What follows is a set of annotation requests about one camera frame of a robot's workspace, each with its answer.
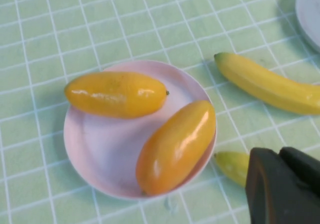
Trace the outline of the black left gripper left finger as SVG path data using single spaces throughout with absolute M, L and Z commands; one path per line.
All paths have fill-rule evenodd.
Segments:
M 279 153 L 253 148 L 245 192 L 251 223 L 319 223 L 319 196 L 300 180 Z

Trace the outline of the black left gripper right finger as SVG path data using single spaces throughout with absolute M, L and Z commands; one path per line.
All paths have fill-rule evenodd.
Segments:
M 300 180 L 309 185 L 313 193 L 320 192 L 319 160 L 293 147 L 283 147 L 279 156 Z

